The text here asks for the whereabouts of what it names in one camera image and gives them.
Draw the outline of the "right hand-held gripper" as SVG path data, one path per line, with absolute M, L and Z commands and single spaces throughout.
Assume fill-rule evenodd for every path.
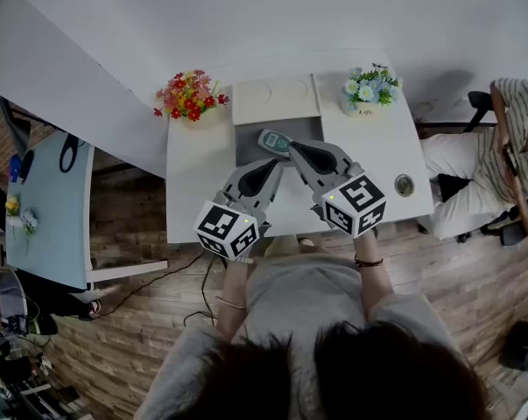
M 318 194 L 313 207 L 332 229 L 355 239 L 383 220 L 387 204 L 384 192 L 342 148 L 318 140 L 293 141 L 289 156 L 304 183 L 314 191 L 326 186 L 325 178 L 330 174 L 345 176 L 340 184 Z

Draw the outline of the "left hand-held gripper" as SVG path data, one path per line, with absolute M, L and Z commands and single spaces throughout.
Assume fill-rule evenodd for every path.
M 266 209 L 275 199 L 283 170 L 276 158 L 237 167 L 194 223 L 201 246 L 228 261 L 247 260 L 247 251 L 271 227 Z

